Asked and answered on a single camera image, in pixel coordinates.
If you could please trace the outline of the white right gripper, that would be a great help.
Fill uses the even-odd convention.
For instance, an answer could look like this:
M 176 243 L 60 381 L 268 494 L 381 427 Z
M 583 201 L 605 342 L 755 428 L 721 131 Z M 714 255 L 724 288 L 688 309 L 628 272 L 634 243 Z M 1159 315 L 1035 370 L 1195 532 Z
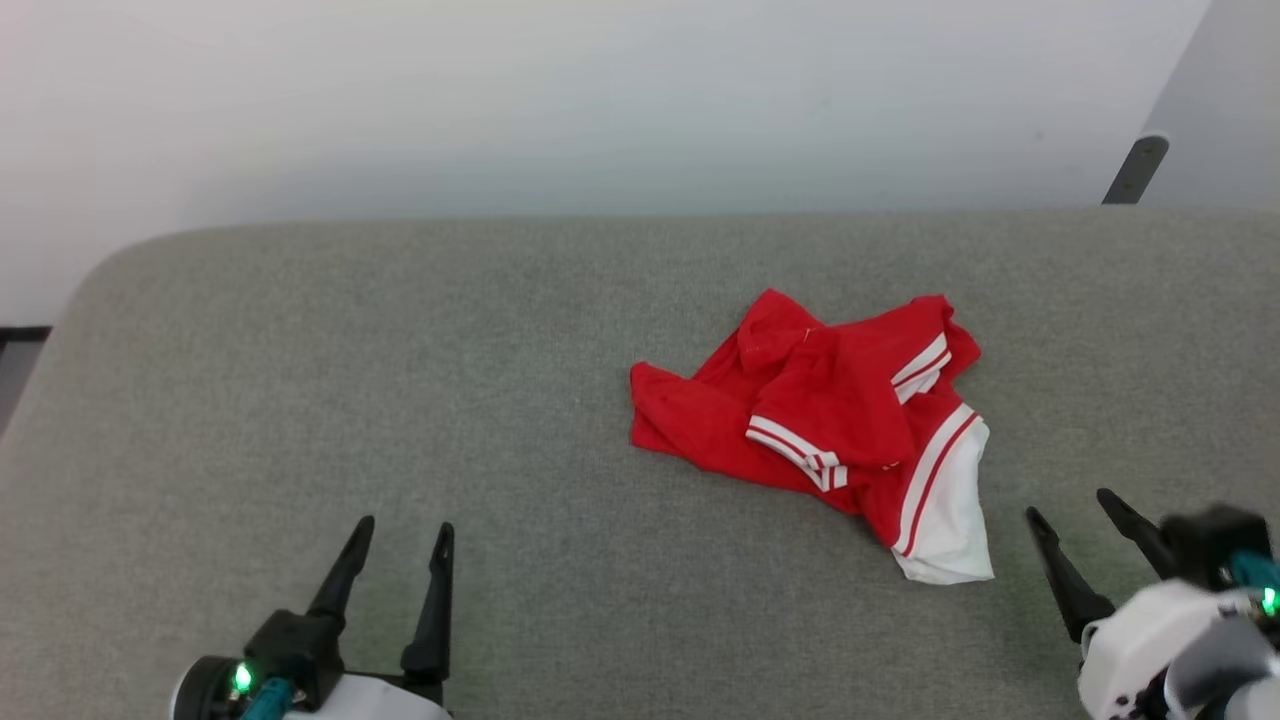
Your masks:
M 1157 577 L 1172 578 L 1172 550 L 1161 528 L 1108 488 L 1097 489 L 1096 498 Z M 1175 660 L 1220 621 L 1249 619 L 1256 593 L 1170 579 L 1135 592 L 1116 610 L 1078 571 L 1037 507 L 1025 510 L 1025 520 L 1068 635 L 1083 644 L 1076 688 L 1088 717 L 1187 717 L 1165 689 Z

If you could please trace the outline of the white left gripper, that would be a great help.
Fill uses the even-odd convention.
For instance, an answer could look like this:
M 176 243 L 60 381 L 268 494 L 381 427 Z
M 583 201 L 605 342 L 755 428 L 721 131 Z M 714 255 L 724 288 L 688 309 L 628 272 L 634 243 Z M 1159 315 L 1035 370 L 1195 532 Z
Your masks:
M 306 615 L 346 619 L 355 582 L 365 568 L 376 521 L 362 516 L 330 566 Z M 404 678 L 416 685 L 442 685 L 451 674 L 454 598 L 454 527 L 444 521 L 430 561 L 430 582 L 413 639 L 401 655 Z M 306 708 L 302 691 L 283 676 L 269 676 L 244 659 L 201 657 L 170 698 L 172 719 L 449 719 L 428 697 L 389 682 L 346 674 L 317 708 Z

